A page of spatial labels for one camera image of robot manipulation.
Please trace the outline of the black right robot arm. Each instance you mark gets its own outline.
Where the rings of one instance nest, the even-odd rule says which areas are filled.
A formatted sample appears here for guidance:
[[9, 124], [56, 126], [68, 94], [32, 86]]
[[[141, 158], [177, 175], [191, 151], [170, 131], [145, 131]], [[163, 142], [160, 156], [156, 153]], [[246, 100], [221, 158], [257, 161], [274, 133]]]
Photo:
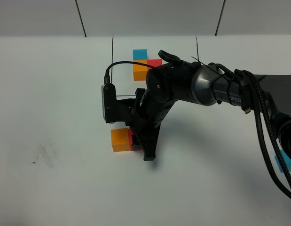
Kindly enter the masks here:
[[176, 62], [151, 68], [125, 120], [138, 134], [158, 128], [177, 100], [204, 106], [229, 103], [265, 113], [270, 137], [291, 159], [291, 75], [254, 75], [221, 64]]

